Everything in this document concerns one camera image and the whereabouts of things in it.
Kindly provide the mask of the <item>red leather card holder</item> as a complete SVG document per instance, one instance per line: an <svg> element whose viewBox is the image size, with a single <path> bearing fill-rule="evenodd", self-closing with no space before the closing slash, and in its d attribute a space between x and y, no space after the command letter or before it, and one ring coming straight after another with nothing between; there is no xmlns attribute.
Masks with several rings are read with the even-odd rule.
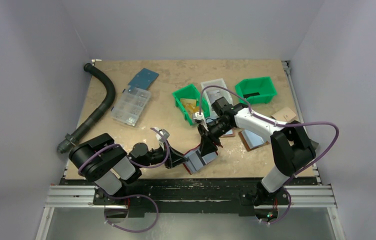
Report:
<svg viewBox="0 0 376 240"><path fill-rule="evenodd" d="M187 151L183 156L187 159L183 165L187 172L192 175L217 159L219 154L217 151L215 151L205 156L201 156L200 145L197 145L196 147Z"/></svg>

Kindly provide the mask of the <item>green bin with yellow items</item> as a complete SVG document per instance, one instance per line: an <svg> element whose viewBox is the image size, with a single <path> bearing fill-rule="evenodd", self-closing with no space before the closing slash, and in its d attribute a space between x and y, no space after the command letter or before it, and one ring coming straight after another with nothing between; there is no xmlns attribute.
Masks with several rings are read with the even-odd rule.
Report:
<svg viewBox="0 0 376 240"><path fill-rule="evenodd" d="M172 96L175 100L175 106L182 112L184 120L187 121L190 126L195 123L193 114L200 110L200 103L204 117L208 118L211 115L205 97L203 96L200 101L200 92L193 84L189 84L174 91Z"/></svg>

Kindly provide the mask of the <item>white plastic bin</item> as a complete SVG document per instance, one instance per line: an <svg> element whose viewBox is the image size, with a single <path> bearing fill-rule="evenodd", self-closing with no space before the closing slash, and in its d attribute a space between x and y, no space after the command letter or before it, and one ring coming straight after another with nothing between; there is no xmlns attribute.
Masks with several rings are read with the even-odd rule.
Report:
<svg viewBox="0 0 376 240"><path fill-rule="evenodd" d="M228 89L227 85L224 81L223 78L218 78L214 80L209 80L209 81L203 81L200 83L201 89L203 90L204 88L208 86L220 86L222 88ZM214 103L217 99L224 97L228 103L231 105L233 104L233 99L231 93L229 93L227 90L218 88L218 87L210 87L207 88L203 92L203 96L206 98L207 104L210 109L210 115L211 116L217 116L216 112L212 108L212 103Z"/></svg>

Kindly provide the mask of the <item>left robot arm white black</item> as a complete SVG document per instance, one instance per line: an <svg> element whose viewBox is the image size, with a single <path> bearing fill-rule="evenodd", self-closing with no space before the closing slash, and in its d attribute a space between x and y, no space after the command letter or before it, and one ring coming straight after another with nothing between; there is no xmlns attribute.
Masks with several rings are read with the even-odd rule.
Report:
<svg viewBox="0 0 376 240"><path fill-rule="evenodd" d="M181 152L170 146L168 134L157 135L158 148L146 143L136 143L130 152L115 143L112 137L101 134L70 150L69 159L77 167L78 174L96 184L114 205L122 203L127 196L127 186L142 176L142 168L165 166L171 169L188 161Z"/></svg>

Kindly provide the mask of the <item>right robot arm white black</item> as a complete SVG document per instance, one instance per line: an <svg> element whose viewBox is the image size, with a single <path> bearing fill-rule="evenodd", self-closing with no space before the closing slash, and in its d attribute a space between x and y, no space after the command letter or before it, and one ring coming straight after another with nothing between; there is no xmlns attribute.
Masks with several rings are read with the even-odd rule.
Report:
<svg viewBox="0 0 376 240"><path fill-rule="evenodd" d="M245 103L230 104L224 97L212 104L217 119L197 126L201 156L216 152L220 138L233 128L244 129L271 144L274 167L261 180L256 196L264 204L276 198L277 192L295 172L316 157L311 140L301 126L275 120L249 109Z"/></svg>

